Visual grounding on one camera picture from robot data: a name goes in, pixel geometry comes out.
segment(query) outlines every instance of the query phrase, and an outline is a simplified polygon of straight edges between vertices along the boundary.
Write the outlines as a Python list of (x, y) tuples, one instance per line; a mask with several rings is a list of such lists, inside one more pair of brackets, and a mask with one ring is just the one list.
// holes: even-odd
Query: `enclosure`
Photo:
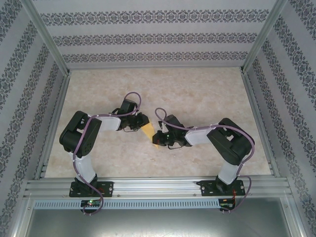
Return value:
[[(0, 236), (316, 236), (315, 0), (0, 7)], [(91, 197), (70, 197), (59, 137), (76, 111), (111, 113), (131, 91), (155, 132), (163, 107), (185, 127), (230, 118), (253, 138), (236, 212), (197, 185), (222, 168), (214, 146), (169, 150), (141, 129), (98, 134), (92, 166), (111, 196), (79, 211)]]

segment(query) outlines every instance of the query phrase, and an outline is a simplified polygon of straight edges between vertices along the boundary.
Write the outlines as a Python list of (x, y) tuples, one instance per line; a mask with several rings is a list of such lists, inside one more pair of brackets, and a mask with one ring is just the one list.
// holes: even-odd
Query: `slotted cable channel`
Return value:
[[(37, 200), (34, 209), (80, 209), (81, 200)], [(166, 200), (105, 200), (102, 209), (203, 209), (220, 208), (219, 200), (210, 199), (166, 199)]]

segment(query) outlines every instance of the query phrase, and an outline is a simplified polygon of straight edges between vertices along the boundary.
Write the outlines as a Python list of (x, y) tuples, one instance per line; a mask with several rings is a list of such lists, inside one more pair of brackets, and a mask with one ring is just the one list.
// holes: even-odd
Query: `marble floor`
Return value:
[[(130, 91), (141, 94), (141, 112), (155, 130), (156, 107), (174, 114), (184, 126), (230, 118), (256, 143), (255, 155), (241, 174), (270, 174), (239, 68), (148, 68), (72, 73), (45, 177), (75, 176), (71, 158), (58, 141), (74, 113), (109, 113)], [(129, 98), (138, 102), (135, 95)], [(216, 176), (224, 161), (212, 145), (157, 149), (141, 130), (99, 133), (91, 154), (98, 177)]]

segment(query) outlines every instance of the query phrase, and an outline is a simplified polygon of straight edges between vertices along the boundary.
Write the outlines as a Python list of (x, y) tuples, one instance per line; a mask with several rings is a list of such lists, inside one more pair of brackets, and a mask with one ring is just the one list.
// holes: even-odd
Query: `patterned wallpaper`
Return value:
[(70, 69), (241, 66), (275, 0), (35, 0)]
[(63, 75), (18, 0), (0, 3), (0, 237), (34, 178)]
[(282, 176), (316, 236), (316, 1), (290, 0), (248, 72)]

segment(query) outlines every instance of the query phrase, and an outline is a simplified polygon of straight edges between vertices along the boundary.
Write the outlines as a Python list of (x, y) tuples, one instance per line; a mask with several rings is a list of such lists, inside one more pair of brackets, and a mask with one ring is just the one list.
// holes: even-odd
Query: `yellow paper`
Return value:
[(153, 142), (153, 136), (155, 134), (155, 130), (152, 123), (149, 122), (145, 126), (142, 126), (142, 130), (146, 134), (146, 136), (150, 139), (150, 141)]

